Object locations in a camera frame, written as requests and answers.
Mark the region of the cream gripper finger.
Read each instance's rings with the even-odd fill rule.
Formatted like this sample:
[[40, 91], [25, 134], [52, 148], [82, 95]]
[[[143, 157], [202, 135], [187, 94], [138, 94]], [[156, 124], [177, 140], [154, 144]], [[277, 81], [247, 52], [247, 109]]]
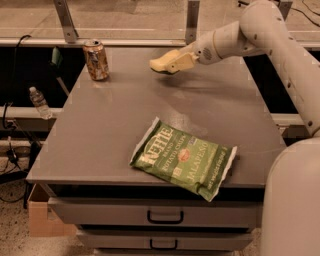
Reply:
[[191, 53], [180, 53], [172, 51], [168, 63], [165, 65], [166, 70], [174, 74], [176, 72], [191, 69], [195, 65], [194, 56]]

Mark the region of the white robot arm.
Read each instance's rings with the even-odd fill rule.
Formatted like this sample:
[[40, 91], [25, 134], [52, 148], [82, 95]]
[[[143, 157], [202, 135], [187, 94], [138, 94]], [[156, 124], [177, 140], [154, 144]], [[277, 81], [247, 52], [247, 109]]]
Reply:
[[290, 35], [279, 8], [255, 0], [238, 21], [215, 29], [174, 53], [170, 73], [231, 56], [263, 53], [278, 75], [259, 81], [272, 111], [297, 113], [310, 137], [277, 157], [268, 175], [261, 232], [261, 256], [320, 256], [320, 69]]

